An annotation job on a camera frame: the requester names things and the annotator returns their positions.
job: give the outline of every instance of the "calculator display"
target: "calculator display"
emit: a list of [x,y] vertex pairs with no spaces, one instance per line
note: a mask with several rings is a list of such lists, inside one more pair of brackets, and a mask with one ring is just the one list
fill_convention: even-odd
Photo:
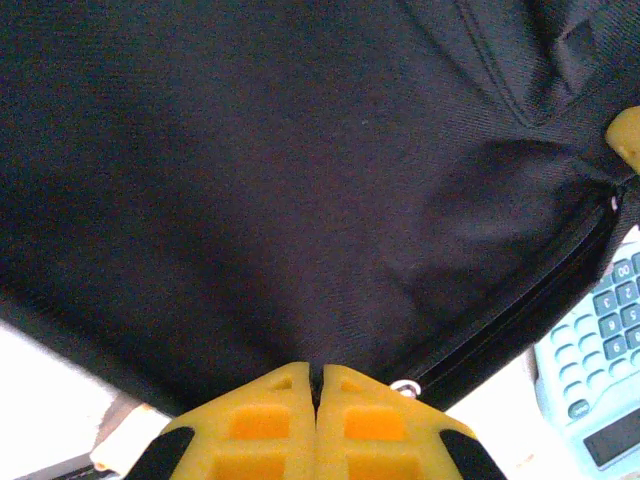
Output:
[[638,443],[640,408],[584,439],[584,444],[599,467]]

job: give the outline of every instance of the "black bag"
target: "black bag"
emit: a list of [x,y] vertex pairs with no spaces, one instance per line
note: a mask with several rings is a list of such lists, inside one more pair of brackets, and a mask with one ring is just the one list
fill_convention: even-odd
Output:
[[445,408],[638,218],[637,0],[185,3],[2,7],[0,318],[148,403],[305,360]]

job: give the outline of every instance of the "yellow plastic object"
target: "yellow plastic object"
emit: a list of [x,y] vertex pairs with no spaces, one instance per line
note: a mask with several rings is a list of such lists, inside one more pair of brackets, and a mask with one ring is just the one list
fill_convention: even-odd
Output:
[[462,479],[441,430],[473,439],[464,424],[361,373],[324,369],[315,480]]
[[606,140],[622,159],[640,173],[640,107],[624,110],[607,129]]
[[171,422],[195,436],[171,480],[311,480],[315,412],[309,365],[274,370]]

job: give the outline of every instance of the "light blue calculator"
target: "light blue calculator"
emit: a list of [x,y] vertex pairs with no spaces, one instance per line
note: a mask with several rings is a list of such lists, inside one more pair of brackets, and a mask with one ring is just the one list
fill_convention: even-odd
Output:
[[640,242],[536,346],[542,415],[594,479],[640,472]]

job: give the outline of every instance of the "calculator button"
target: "calculator button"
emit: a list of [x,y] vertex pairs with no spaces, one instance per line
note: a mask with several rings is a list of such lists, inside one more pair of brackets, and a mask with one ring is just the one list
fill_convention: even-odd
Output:
[[587,372],[593,372],[594,370],[603,368],[604,364],[604,355],[602,355],[600,352],[595,352],[591,355],[587,355],[582,362],[582,366]]
[[627,305],[640,297],[635,282],[623,283],[616,287],[616,297],[618,297],[618,305]]
[[606,290],[607,288],[609,288],[611,285],[613,285],[613,279],[611,278],[611,275],[605,275],[600,279],[600,282],[598,283],[598,285],[596,285],[593,288],[593,290],[591,290],[591,292],[600,293],[603,290]]
[[601,318],[598,320],[598,328],[600,329],[600,336],[602,338],[607,338],[614,333],[618,333],[622,330],[622,325],[620,325],[620,316],[617,313],[614,313],[608,317]]
[[560,370],[560,381],[562,383],[573,383],[582,378],[584,374],[584,370],[577,363],[572,363],[571,365],[567,365],[562,370]]
[[629,350],[633,350],[636,347],[640,347],[640,327],[632,328],[627,331],[627,345],[629,346]]
[[613,281],[621,283],[633,277],[633,265],[631,261],[622,260],[613,264]]
[[620,310],[622,317],[622,325],[630,327],[640,322],[640,305],[631,305],[630,307]]
[[573,328],[578,332],[578,335],[583,336],[587,333],[591,333],[594,330],[595,322],[593,315],[585,315],[576,320]]
[[627,351],[627,344],[625,343],[624,338],[620,335],[607,340],[604,342],[603,346],[604,355],[607,357],[607,360],[613,360],[620,355],[624,355]]
[[633,368],[627,360],[618,360],[609,367],[609,374],[619,380],[629,376]]
[[578,356],[578,348],[575,345],[565,345],[556,351],[556,360],[560,365],[573,363],[578,359]]
[[587,378],[587,385],[589,385],[591,390],[601,392],[607,385],[609,385],[609,375],[607,375],[604,370],[593,372]]
[[593,297],[593,306],[596,309],[596,314],[601,317],[609,312],[613,312],[616,309],[616,296],[611,290]]
[[600,345],[602,345],[602,340],[600,340],[600,337],[595,333],[582,337],[578,344],[582,353],[591,353],[600,350]]
[[555,345],[566,345],[573,340],[573,331],[568,325],[562,325],[551,331],[551,341]]
[[587,387],[582,382],[575,382],[564,389],[564,398],[567,402],[573,403],[587,397]]
[[577,420],[589,413],[589,410],[589,403],[586,400],[578,400],[569,407],[569,411],[567,413],[570,418]]

